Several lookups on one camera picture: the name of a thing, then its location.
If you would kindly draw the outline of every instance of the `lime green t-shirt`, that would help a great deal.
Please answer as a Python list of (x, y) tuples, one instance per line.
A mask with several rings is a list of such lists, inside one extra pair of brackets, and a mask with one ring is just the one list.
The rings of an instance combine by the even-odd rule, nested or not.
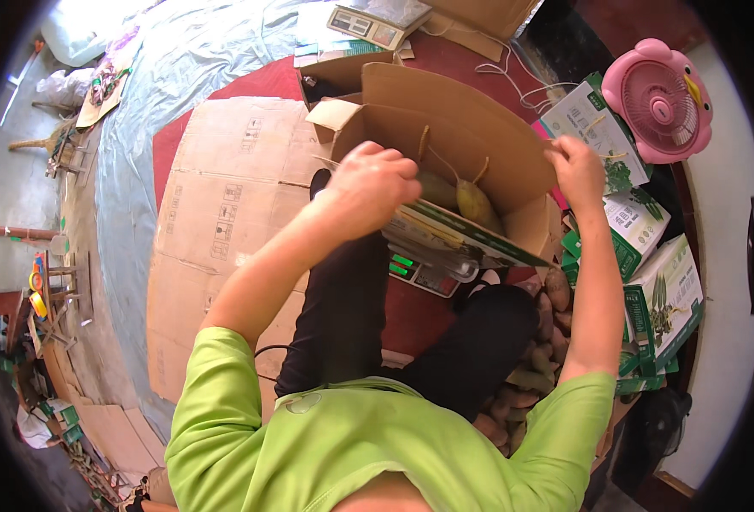
[(182, 512), (330, 510), (383, 471), (432, 509), (578, 510), (613, 405), (605, 373), (569, 379), (527, 415), (510, 459), (451, 410), (390, 379), (283, 396), (267, 425), (248, 344), (202, 330), (166, 448)]

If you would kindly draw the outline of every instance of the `fan grille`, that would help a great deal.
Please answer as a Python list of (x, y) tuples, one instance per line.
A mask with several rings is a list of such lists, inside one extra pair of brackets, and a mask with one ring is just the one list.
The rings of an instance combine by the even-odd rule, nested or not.
[[(650, 112), (654, 98), (670, 106), (672, 122), (665, 125)], [(698, 134), (698, 107), (687, 91), (684, 78), (665, 65), (641, 61), (622, 79), (625, 119), (633, 133), (651, 148), (669, 154), (689, 149)]]

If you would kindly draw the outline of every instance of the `person's left hand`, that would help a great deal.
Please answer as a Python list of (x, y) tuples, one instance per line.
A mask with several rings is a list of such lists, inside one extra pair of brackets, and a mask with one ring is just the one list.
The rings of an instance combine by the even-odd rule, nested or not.
[(314, 198), (314, 213), (343, 240), (358, 239), (382, 228), (398, 206), (419, 198), (416, 174), (416, 163), (398, 150), (366, 141), (342, 159)]

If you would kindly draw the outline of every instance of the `black pants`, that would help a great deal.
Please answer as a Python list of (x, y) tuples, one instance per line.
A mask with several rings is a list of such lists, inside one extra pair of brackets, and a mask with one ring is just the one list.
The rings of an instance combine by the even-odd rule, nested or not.
[(283, 396), (382, 375), (473, 422), (536, 334), (533, 299), (518, 287), (485, 287), (412, 363), (381, 369), (387, 262), (387, 242), (375, 232), (343, 244), (311, 270), (295, 350), (288, 351), (274, 391)]

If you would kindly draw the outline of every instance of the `green digital display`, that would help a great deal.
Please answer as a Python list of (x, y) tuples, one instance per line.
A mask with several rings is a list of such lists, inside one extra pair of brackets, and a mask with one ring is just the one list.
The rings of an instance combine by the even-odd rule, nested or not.
[(402, 256), (400, 256), (399, 254), (395, 254), (395, 255), (394, 255), (394, 256), (392, 257), (392, 260), (393, 260), (393, 261), (396, 261), (397, 263), (402, 263), (402, 264), (403, 264), (403, 265), (405, 265), (406, 267), (410, 267), (410, 266), (412, 266), (412, 265), (413, 265), (413, 261), (409, 260), (408, 258), (403, 258), (403, 257), (402, 257)]
[(394, 265), (393, 263), (388, 264), (388, 269), (391, 271), (397, 272), (400, 275), (408, 274), (408, 269), (403, 269), (402, 267)]

